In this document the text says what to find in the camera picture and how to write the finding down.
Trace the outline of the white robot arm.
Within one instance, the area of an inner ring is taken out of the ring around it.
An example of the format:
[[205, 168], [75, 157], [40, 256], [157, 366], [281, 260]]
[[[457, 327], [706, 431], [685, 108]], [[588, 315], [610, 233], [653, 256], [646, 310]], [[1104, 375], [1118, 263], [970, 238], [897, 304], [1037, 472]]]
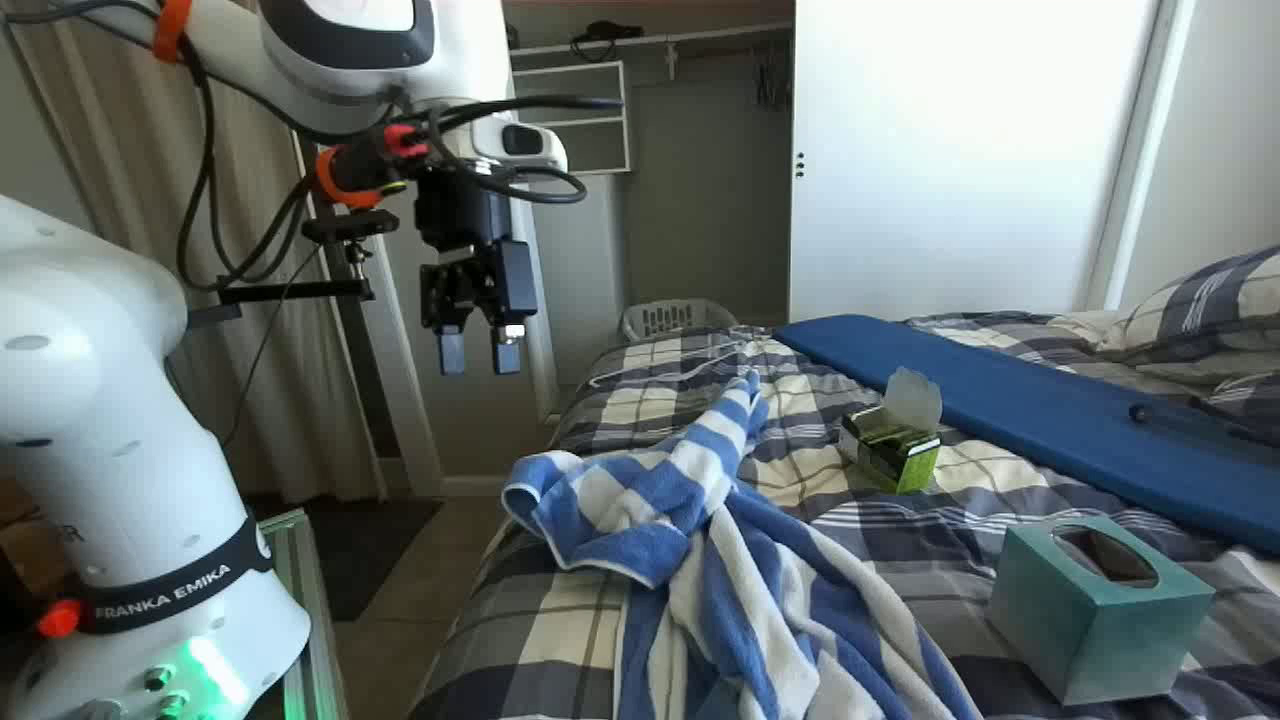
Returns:
[[[531, 315], [509, 199], [563, 143], [511, 115], [501, 0], [32, 0], [29, 15], [110, 27], [322, 136], [309, 187], [351, 230], [383, 183], [413, 182], [422, 238], [441, 250], [422, 271], [429, 327]], [[185, 327], [169, 269], [6, 208], [6, 472], [74, 559], [6, 720], [244, 720], [312, 642], [220, 440], [165, 372]]]

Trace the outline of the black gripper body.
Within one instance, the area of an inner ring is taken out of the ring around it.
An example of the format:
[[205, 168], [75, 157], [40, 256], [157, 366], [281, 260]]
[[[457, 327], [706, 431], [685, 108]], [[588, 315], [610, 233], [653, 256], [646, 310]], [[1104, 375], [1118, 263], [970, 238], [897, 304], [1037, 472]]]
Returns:
[[463, 182], [429, 172], [415, 182], [415, 233], [441, 254], [422, 269], [422, 322], [434, 334], [463, 327], [472, 314], [492, 323], [526, 323], [535, 314], [531, 250], [511, 238], [511, 205]]

